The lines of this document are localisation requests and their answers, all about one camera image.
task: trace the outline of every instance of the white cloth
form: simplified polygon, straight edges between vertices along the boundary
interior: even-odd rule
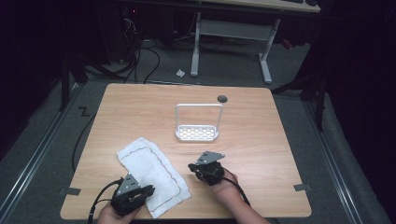
[[[183,177],[154,143],[140,137],[117,155],[141,188],[147,185],[155,188],[154,194],[146,200],[153,218],[190,198],[189,188]]]

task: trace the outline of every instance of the desk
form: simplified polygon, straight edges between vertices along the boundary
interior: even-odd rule
[[[280,0],[204,0],[203,2],[238,5],[244,7],[268,7],[281,10],[296,10],[301,12],[320,12],[320,7],[318,6],[311,7],[307,3],[299,4]],[[263,53],[259,54],[259,62],[262,68],[262,75],[264,77],[265,83],[271,84],[272,78],[266,60],[273,44],[279,23],[280,19],[276,19],[274,24],[271,26],[226,21],[201,21],[201,13],[197,13],[195,43],[191,62],[191,76],[198,76],[200,35],[219,35],[265,41],[266,45],[263,49]]]
[[[228,97],[213,143],[181,143],[175,136],[175,105],[217,103]],[[264,88],[110,84],[92,125],[70,185],[81,189],[67,195],[64,219],[86,219],[100,190],[127,174],[117,158],[138,137],[158,145],[186,180],[191,198],[160,218],[226,218],[228,211],[215,201],[207,187],[188,168],[205,151],[224,153],[223,167],[238,175],[252,206],[264,217],[308,217],[311,208],[272,94]],[[102,199],[111,198],[114,188]],[[98,216],[104,203],[96,207]],[[145,207],[137,218],[151,218]]]

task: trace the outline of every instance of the gray carpet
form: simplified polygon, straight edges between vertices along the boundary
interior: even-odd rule
[[[213,48],[216,44],[206,45]],[[284,49],[274,45],[268,58],[273,84],[263,83],[257,54],[236,50],[233,46],[221,46],[216,50],[202,50],[199,76],[189,76],[191,67],[191,46],[174,45],[172,48],[158,44],[153,50],[160,55],[160,66],[149,78],[149,83],[176,82],[195,85],[211,86],[242,86],[276,88],[293,80],[309,46]],[[141,83],[146,75],[155,67],[157,56],[146,49],[141,50],[139,65],[137,66],[138,82]],[[114,64],[110,69],[118,69]],[[186,72],[184,77],[177,77],[176,72],[181,69]],[[133,82],[133,75],[128,82]],[[23,193],[17,206],[9,216],[8,223],[86,223],[86,220],[62,220],[60,210],[64,196],[59,195],[61,187],[68,187],[72,177],[72,155],[78,136],[95,114],[105,87],[108,83],[116,82],[106,77],[90,76],[89,82],[82,88],[69,111],[64,117],[58,132],[53,136],[49,149],[40,166],[35,171],[28,188]],[[279,223],[349,223],[346,209],[339,198],[339,192],[334,185],[331,171],[323,157],[320,140],[316,127],[312,125],[312,118],[306,112],[305,103],[297,96],[297,91],[287,91],[275,95],[276,106],[285,128],[290,147],[296,160],[301,178],[312,189],[307,192],[312,207],[312,215],[305,218],[278,218]],[[360,209],[362,223],[390,223],[387,215],[361,172],[359,165],[344,139],[331,102],[327,99],[327,109],[324,113],[324,135],[339,165],[346,184],[350,188],[352,197]],[[58,115],[60,106],[60,85],[58,84],[29,120],[18,142],[0,163],[0,199],[3,202],[12,190],[15,182],[29,159],[35,152],[40,140]],[[89,129],[83,134],[77,147],[75,162],[83,149]],[[198,223],[196,221],[171,221],[167,223]]]

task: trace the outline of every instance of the white desk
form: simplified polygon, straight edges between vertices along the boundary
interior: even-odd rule
[[[307,13],[320,12],[320,8],[318,6],[311,7],[307,3],[299,4],[280,0],[203,0],[201,2],[230,4],[245,7],[265,7],[279,10],[302,11]],[[271,74],[268,69],[268,64],[266,60],[268,57],[268,53],[270,52],[271,46],[274,42],[279,23],[279,19],[275,20],[272,26],[262,26],[227,21],[201,20],[201,13],[198,12],[195,28],[195,44],[191,62],[191,76],[198,76],[200,35],[217,35],[266,41],[263,53],[259,54],[259,62],[262,67],[262,75],[264,76],[265,83],[271,84]]]

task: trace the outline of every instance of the dark background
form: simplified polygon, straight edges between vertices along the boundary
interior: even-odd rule
[[[327,72],[327,92],[346,140],[378,200],[396,222],[391,210],[396,204],[392,195],[396,189],[396,132],[393,131],[396,127],[396,6],[386,0],[321,1],[320,5],[322,13],[347,20],[321,29],[316,23],[285,20],[276,41],[287,39],[293,45],[312,44],[297,78],[312,72]],[[1,158],[59,78],[68,50],[96,63],[124,58],[123,24],[118,12],[117,7],[92,7],[89,3],[70,1],[3,3],[0,9]],[[145,32],[167,44],[172,44],[176,37],[174,29],[184,34],[190,28],[191,19],[183,19],[190,18],[191,12],[158,8],[139,12],[144,21],[139,25]],[[325,51],[332,54],[323,62]]]

